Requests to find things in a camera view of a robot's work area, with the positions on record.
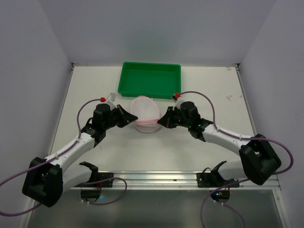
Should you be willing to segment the white mesh laundry bag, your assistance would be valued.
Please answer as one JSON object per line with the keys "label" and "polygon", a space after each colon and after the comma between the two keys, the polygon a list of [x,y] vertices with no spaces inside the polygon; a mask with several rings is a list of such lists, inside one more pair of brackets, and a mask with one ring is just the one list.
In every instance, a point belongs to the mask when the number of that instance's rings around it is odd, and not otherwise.
{"label": "white mesh laundry bag", "polygon": [[135,128],[142,133],[153,133],[161,126],[157,123],[161,117],[157,104],[149,97],[139,96],[130,105],[132,115],[138,117]]}

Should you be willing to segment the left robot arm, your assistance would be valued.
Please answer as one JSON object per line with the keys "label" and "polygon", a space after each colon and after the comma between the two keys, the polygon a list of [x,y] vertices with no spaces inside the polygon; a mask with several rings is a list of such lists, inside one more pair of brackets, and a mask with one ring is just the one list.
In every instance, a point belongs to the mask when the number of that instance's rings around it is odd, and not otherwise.
{"label": "left robot arm", "polygon": [[99,185],[98,168],[81,162],[76,169],[69,167],[82,155],[95,148],[106,136],[106,131],[123,128],[136,121],[137,116],[119,104],[99,104],[74,142],[42,159],[34,158],[26,175],[22,193],[47,207],[54,206],[63,192],[77,185]]}

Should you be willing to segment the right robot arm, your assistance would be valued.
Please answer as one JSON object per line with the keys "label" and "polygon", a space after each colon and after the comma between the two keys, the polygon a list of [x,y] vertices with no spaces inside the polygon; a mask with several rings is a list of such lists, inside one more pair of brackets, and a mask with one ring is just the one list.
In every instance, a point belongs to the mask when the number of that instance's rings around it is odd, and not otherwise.
{"label": "right robot arm", "polygon": [[236,162],[222,161],[210,173],[203,175],[215,186],[246,178],[263,185],[282,164],[263,135],[257,134],[248,140],[225,135],[215,128],[212,121],[201,118],[197,107],[190,101],[168,107],[158,124],[168,129],[185,127],[193,138],[223,147],[240,157]]}

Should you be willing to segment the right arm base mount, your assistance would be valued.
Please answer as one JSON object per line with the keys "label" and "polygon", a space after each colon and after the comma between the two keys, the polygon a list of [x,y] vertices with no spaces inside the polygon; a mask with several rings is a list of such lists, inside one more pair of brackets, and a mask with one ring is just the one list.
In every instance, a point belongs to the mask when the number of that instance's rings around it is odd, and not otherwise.
{"label": "right arm base mount", "polygon": [[[205,168],[202,172],[196,173],[198,188],[219,188],[223,185],[236,182],[234,179],[224,180],[219,174],[219,168],[225,164],[222,161],[215,168]],[[219,203],[227,203],[230,198],[230,188],[238,188],[239,183],[234,183],[224,189],[218,190],[211,194],[211,198]]]}

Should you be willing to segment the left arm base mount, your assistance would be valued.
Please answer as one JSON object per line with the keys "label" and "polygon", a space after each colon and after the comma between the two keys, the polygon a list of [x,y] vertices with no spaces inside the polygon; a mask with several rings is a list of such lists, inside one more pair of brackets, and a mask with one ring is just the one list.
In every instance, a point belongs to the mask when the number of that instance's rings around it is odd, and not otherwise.
{"label": "left arm base mount", "polygon": [[[91,175],[90,175],[89,181],[87,181],[87,183],[103,181],[105,179],[114,177],[113,172],[99,172],[99,169],[97,166],[95,166],[91,163],[88,163],[86,161],[79,163],[79,165],[87,167],[91,171]],[[113,180],[107,180],[103,183],[90,184],[90,185],[78,184],[77,187],[94,188],[93,190],[81,190],[80,191],[81,199],[83,201],[85,201],[86,203],[89,203],[90,201],[96,202],[99,199],[99,197],[101,196],[101,193],[102,193],[102,187],[111,188],[112,185],[113,185]]]}

